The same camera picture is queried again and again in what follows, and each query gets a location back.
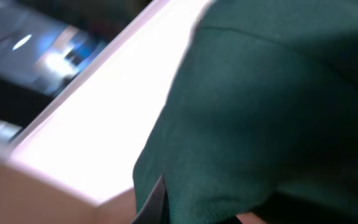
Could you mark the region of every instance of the brown surface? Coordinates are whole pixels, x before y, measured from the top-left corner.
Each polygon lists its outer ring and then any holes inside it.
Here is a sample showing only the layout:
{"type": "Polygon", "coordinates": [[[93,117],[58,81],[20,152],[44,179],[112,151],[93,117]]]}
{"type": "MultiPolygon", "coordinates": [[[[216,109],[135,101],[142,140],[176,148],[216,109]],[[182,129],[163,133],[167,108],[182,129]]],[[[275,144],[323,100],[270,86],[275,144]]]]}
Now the brown surface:
{"type": "Polygon", "coordinates": [[[94,208],[0,165],[0,224],[89,224],[94,208]]]}
{"type": "Polygon", "coordinates": [[[97,224],[129,224],[136,216],[134,189],[102,204],[96,214],[97,224]]]}

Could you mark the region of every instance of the blue light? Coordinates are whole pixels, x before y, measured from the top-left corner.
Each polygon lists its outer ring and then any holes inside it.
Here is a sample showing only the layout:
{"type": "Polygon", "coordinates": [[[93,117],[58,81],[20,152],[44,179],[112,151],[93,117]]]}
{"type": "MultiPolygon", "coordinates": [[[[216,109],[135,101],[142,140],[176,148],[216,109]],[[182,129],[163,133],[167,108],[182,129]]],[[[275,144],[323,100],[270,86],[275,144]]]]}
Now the blue light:
{"type": "Polygon", "coordinates": [[[13,46],[12,50],[16,50],[19,47],[22,47],[23,44],[25,44],[27,41],[29,41],[31,38],[31,34],[27,35],[26,37],[24,37],[23,39],[21,39],[20,41],[18,41],[17,44],[15,44],[15,46],[13,46]]]}

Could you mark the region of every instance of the dark green shirt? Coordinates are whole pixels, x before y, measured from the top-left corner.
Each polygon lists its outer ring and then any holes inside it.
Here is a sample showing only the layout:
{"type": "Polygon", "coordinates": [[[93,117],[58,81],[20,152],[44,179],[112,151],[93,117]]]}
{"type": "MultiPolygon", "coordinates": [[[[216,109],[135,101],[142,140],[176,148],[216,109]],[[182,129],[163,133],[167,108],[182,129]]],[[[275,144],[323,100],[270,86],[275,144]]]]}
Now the dark green shirt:
{"type": "Polygon", "coordinates": [[[172,224],[274,192],[358,216],[358,1],[214,3],[135,166],[138,211],[161,174],[172,224]]]}

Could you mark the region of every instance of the blurred background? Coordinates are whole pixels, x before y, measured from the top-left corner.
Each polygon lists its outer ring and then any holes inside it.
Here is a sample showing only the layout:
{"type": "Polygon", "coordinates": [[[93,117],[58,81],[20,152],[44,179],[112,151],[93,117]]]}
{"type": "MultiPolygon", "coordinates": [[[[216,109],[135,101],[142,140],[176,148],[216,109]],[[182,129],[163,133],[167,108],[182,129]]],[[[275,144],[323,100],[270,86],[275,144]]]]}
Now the blurred background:
{"type": "Polygon", "coordinates": [[[26,128],[151,0],[0,0],[0,141],[26,128]]]}

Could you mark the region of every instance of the green fabric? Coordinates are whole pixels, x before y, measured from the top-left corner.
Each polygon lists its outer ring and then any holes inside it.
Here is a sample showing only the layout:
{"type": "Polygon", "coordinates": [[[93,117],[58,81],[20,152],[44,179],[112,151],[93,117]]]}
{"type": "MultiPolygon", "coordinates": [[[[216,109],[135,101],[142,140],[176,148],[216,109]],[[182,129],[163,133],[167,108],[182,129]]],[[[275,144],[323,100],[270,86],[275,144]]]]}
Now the green fabric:
{"type": "Polygon", "coordinates": [[[172,224],[283,192],[358,215],[358,1],[222,0],[204,15],[134,169],[172,224]]]}

